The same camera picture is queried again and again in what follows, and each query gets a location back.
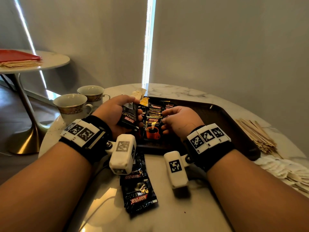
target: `white plastic device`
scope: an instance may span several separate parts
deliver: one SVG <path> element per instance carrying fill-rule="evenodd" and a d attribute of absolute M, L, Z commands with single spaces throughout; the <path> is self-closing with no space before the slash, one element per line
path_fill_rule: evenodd
<path fill-rule="evenodd" d="M 187 155 L 180 156 L 178 151 L 172 151 L 164 154 L 168 178 L 170 179 L 173 189 L 185 187 L 189 182 L 184 169 L 189 166 L 186 162 L 186 157 Z"/>
<path fill-rule="evenodd" d="M 132 134 L 121 134 L 116 142 L 110 142 L 112 148 L 106 150 L 111 155 L 109 167 L 114 174 L 128 175 L 132 171 L 135 158 L 136 140 Z"/>

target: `hand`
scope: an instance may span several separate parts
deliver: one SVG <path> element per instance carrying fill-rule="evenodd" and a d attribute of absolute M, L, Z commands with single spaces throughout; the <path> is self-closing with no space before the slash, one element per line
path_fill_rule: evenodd
<path fill-rule="evenodd" d="M 189 107 L 173 107 L 162 112 L 164 116 L 168 116 L 162 120 L 164 125 L 161 127 L 163 134 L 173 131 L 181 141 L 184 141 L 193 129 L 204 125 L 199 115 Z"/>
<path fill-rule="evenodd" d="M 122 105 L 131 102 L 139 104 L 140 101 L 137 100 L 135 97 L 130 97 L 128 95 L 119 95 L 104 102 L 92 114 L 100 118 L 110 127 L 114 140 L 116 140 L 120 134 L 124 134 L 131 131 L 130 129 L 126 129 L 124 127 L 117 125 L 122 114 Z M 142 114 L 143 111 L 141 109 L 138 109 L 137 112 L 139 114 L 138 120 L 141 121 L 142 116 L 140 116 L 140 114 Z"/>

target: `white porcelain cup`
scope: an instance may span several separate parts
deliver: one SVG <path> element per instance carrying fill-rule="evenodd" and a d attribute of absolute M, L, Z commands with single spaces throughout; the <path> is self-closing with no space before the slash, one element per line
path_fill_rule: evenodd
<path fill-rule="evenodd" d="M 103 94 L 104 88 L 97 85 L 82 86 L 77 89 L 77 92 L 87 97 L 87 102 L 93 106 L 93 111 L 98 109 L 103 103 L 103 97 L 105 97 L 105 95 L 108 96 L 108 99 L 111 99 L 110 95 Z"/>
<path fill-rule="evenodd" d="M 57 97 L 53 103 L 59 109 L 65 124 L 69 125 L 76 119 L 87 117 L 92 112 L 93 106 L 86 104 L 86 101 L 87 97 L 82 94 L 65 94 Z"/>

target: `brown serving tray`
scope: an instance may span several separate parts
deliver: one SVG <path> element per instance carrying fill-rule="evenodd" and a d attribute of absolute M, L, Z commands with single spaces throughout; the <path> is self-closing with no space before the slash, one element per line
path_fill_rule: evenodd
<path fill-rule="evenodd" d="M 176 99 L 163 99 L 149 97 L 149 102 L 160 104 L 159 101 L 168 100 L 177 106 L 192 108 L 208 125 L 216 123 L 232 140 L 236 149 L 245 155 L 249 160 L 257 160 L 261 156 L 257 145 L 242 131 L 229 114 L 221 107 L 210 104 Z M 186 148 L 180 139 L 175 135 L 163 135 L 160 140 L 137 140 L 137 151 L 145 154 L 164 155 L 170 151 L 179 151 L 180 155 L 186 154 Z"/>

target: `marble table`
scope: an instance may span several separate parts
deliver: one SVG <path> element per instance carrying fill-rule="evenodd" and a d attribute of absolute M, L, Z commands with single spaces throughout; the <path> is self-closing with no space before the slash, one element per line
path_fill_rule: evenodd
<path fill-rule="evenodd" d="M 31 50 L 19 50 L 32 54 Z M 41 56 L 40 66 L 34 67 L 20 67 L 20 68 L 6 68 L 0 66 L 0 74 L 5 74 L 14 84 L 15 89 L 26 109 L 26 112 L 31 120 L 31 127 L 13 134 L 8 140 L 9 151 L 14 154 L 32 154 L 38 153 L 40 150 L 43 138 L 48 130 L 48 126 L 39 123 L 29 102 L 29 99 L 21 85 L 20 74 L 23 72 L 33 72 L 40 70 L 47 70 L 64 66 L 70 62 L 70 58 L 58 53 L 39 51 L 37 55 Z"/>
<path fill-rule="evenodd" d="M 129 95 L 139 87 L 141 84 L 120 85 L 105 89 L 105 93 L 111 97 Z M 278 152 L 283 158 L 309 165 L 306 156 L 286 136 L 234 103 L 195 89 L 165 84 L 149 84 L 148 96 L 212 103 L 225 109 L 233 119 L 256 120 L 278 144 Z M 59 140 L 64 128 L 59 116 L 42 142 L 39 157 Z M 104 169 L 87 189 L 68 231 L 232 231 L 206 184 L 191 180 L 188 186 L 190 196 L 179 197 L 170 187 L 163 156 L 145 155 L 145 161 L 159 207 L 130 218 L 123 207 L 119 176 Z M 199 177 L 205 176 L 194 166 L 190 170 Z"/>

